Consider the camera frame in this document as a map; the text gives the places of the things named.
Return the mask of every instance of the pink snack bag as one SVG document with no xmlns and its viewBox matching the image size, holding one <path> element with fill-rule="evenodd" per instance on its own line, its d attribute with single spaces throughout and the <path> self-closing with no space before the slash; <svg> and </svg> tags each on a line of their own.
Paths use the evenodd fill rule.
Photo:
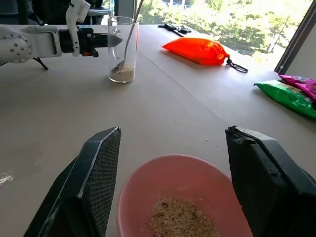
<svg viewBox="0 0 316 237">
<path fill-rule="evenodd" d="M 279 75 L 288 84 L 295 86 L 305 92 L 314 102 L 316 102 L 316 80 L 298 76 Z"/>
</svg>

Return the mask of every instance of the green snack bag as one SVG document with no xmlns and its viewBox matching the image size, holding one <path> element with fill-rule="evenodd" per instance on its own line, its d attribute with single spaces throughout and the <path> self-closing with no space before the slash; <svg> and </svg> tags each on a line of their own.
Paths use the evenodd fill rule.
<svg viewBox="0 0 316 237">
<path fill-rule="evenodd" d="M 316 119 L 316 104 L 300 89 L 287 85 L 283 80 L 268 80 L 255 85 L 276 102 Z"/>
</svg>

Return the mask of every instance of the chair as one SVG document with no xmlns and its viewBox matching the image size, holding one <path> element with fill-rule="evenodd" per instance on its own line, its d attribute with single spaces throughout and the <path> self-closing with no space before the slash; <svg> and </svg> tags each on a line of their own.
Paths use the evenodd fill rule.
<svg viewBox="0 0 316 237">
<path fill-rule="evenodd" d="M 48 21 L 49 25 L 65 25 L 66 24 L 66 11 L 71 0 L 31 0 L 33 10 L 36 16 L 45 21 L 55 12 L 64 8 L 64 11 L 59 11 L 52 19 Z M 88 16 L 82 24 L 97 25 L 101 24 L 104 15 L 110 15 L 112 10 L 110 8 L 102 7 L 102 0 L 87 0 L 91 4 Z"/>
</svg>

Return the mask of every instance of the black tool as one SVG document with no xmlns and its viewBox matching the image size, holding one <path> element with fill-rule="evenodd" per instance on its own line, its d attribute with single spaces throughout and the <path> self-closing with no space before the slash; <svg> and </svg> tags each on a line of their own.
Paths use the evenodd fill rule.
<svg viewBox="0 0 316 237">
<path fill-rule="evenodd" d="M 183 34 L 181 34 L 180 32 L 177 31 L 177 27 L 172 25 L 172 24 L 163 24 L 163 25 L 158 25 L 158 27 L 160 28 L 166 28 L 169 31 L 172 31 L 173 33 L 175 33 L 176 35 L 180 36 L 180 37 L 184 37 Z"/>
<path fill-rule="evenodd" d="M 191 30 L 189 28 L 186 28 L 183 25 L 180 26 L 177 30 L 178 32 L 183 33 L 183 34 L 191 33 Z"/>
<path fill-rule="evenodd" d="M 104 237 L 114 194 L 121 131 L 88 139 L 60 173 L 24 237 Z"/>
<path fill-rule="evenodd" d="M 316 182 L 273 138 L 226 130 L 233 187 L 254 237 L 316 236 Z"/>
</svg>

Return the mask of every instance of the trees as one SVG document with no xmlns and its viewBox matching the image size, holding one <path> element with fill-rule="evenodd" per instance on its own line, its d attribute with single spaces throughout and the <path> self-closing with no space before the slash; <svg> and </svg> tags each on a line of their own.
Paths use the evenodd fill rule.
<svg viewBox="0 0 316 237">
<path fill-rule="evenodd" d="M 190 0 L 190 8 L 145 0 L 141 24 L 186 24 L 223 45 L 252 56 L 286 48 L 312 0 Z"/>
</svg>

